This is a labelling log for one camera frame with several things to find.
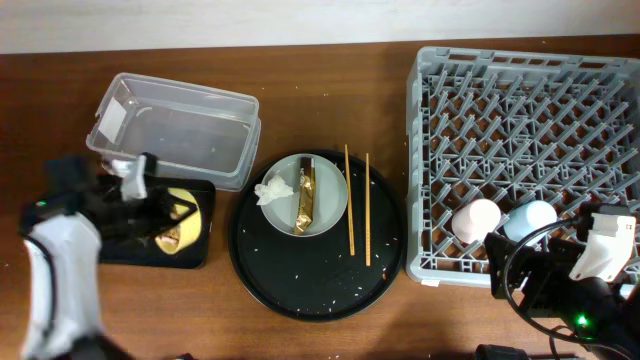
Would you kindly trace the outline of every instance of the white wall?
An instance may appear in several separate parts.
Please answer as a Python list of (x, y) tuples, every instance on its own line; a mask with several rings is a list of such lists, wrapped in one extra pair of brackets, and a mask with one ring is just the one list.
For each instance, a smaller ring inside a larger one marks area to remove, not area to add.
[(637, 0), (0, 0), (0, 53), (638, 32)]

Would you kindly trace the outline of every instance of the black plate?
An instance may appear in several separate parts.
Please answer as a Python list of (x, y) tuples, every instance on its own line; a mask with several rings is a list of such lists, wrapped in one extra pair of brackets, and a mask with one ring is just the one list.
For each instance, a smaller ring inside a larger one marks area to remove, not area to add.
[[(111, 176), (101, 176), (102, 184), (113, 182)], [(122, 242), (104, 242), (100, 249), (100, 262), (108, 264), (140, 265), (196, 269), (204, 265), (209, 247), (209, 233), (213, 226), (213, 209), (216, 201), (216, 188), (209, 181), (193, 179), (154, 178), (161, 186), (188, 190), (198, 202), (202, 217), (202, 232), (198, 239), (177, 254), (164, 253), (155, 241), (146, 245), (138, 239), (123, 239)]]
[[(311, 153), (329, 159), (344, 172), (343, 153)], [(253, 191), (273, 164), (252, 179), (240, 197), (229, 236), (231, 260), (249, 292), (279, 314), (305, 321), (353, 315), (380, 298), (400, 270), (406, 246), (402, 208), (373, 168), (371, 266), (365, 266), (365, 163), (353, 156), (349, 163), (355, 256), (349, 255), (346, 211), (333, 228), (309, 238), (287, 235), (271, 226)]]

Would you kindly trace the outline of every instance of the clear plastic container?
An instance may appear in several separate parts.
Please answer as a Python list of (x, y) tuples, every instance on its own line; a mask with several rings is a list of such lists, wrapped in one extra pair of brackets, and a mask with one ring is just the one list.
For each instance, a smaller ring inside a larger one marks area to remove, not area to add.
[(107, 159), (158, 156), (158, 176), (203, 179), (239, 191), (260, 137), (258, 100), (134, 74), (113, 79), (87, 146)]

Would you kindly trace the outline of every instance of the wooden table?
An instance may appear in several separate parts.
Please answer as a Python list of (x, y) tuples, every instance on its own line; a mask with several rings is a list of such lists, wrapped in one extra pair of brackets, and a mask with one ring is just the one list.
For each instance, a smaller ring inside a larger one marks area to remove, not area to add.
[[(113, 77), (131, 72), (256, 96), (262, 135), (254, 171), (309, 148), (371, 154), (407, 193), (405, 82), (427, 45), (640, 57), (640, 36), (460, 40), (364, 45), (150, 50), (0, 56), (0, 357), (14, 358), (29, 309), (21, 204), (45, 190), (43, 162), (86, 154)], [(437, 358), (481, 343), (548, 354), (547, 338), (488, 289), (421, 286), (406, 274), (378, 303), (324, 324), (291, 320), (249, 295), (227, 250), (235, 193), (218, 192), (207, 265), (199, 270), (100, 266), (108, 334), (140, 358)], [(560, 351), (584, 350), (559, 344)]]

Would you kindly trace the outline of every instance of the white plate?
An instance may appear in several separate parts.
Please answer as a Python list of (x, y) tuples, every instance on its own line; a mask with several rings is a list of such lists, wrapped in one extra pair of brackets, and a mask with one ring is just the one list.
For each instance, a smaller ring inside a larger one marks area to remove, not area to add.
[[(311, 157), (316, 168), (316, 196), (313, 203), (313, 222), (302, 235), (295, 235), (293, 227), (300, 202), (300, 158)], [(347, 182), (344, 175), (329, 160), (311, 154), (288, 156), (267, 171), (262, 184), (275, 175), (280, 175), (293, 188), (293, 196), (276, 199), (262, 206), (262, 213), (276, 229), (285, 234), (308, 237), (331, 229), (344, 214), (347, 207)]]

